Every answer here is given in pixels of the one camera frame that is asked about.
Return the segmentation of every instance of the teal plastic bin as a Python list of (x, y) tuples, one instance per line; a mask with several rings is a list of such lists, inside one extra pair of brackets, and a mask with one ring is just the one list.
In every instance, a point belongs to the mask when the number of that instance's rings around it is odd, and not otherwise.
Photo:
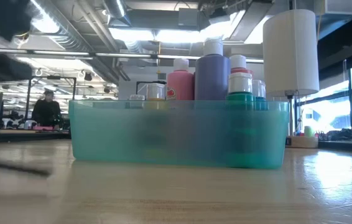
[(78, 160), (275, 169), (282, 165), (288, 103), (247, 110), (238, 101), (75, 100)]

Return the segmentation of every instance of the table surface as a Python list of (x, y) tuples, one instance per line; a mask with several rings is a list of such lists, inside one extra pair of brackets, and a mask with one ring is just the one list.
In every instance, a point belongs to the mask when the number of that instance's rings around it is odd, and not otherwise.
[(352, 153), (287, 149), (279, 170), (74, 161), (69, 140), (0, 144), (0, 223), (352, 223)]

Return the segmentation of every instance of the lamp shade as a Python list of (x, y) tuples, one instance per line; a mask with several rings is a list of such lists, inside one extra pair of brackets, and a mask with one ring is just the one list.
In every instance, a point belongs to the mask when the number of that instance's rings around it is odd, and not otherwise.
[(319, 91), (314, 12), (280, 13), (263, 27), (266, 91), (271, 96), (309, 95)]

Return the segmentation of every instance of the person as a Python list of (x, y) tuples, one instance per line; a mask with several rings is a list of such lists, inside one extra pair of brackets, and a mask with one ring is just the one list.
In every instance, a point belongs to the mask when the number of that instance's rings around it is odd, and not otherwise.
[(53, 91), (47, 90), (44, 95), (44, 99), (36, 102), (32, 111), (32, 119), (38, 123), (38, 126), (57, 128), (61, 119), (60, 105), (53, 100)]

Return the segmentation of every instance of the purple bottle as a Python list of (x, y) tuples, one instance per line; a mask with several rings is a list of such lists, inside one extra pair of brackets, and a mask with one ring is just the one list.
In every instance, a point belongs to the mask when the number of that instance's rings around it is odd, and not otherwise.
[(205, 41), (203, 53), (195, 62), (195, 100), (225, 100), (230, 59), (223, 56), (223, 42)]

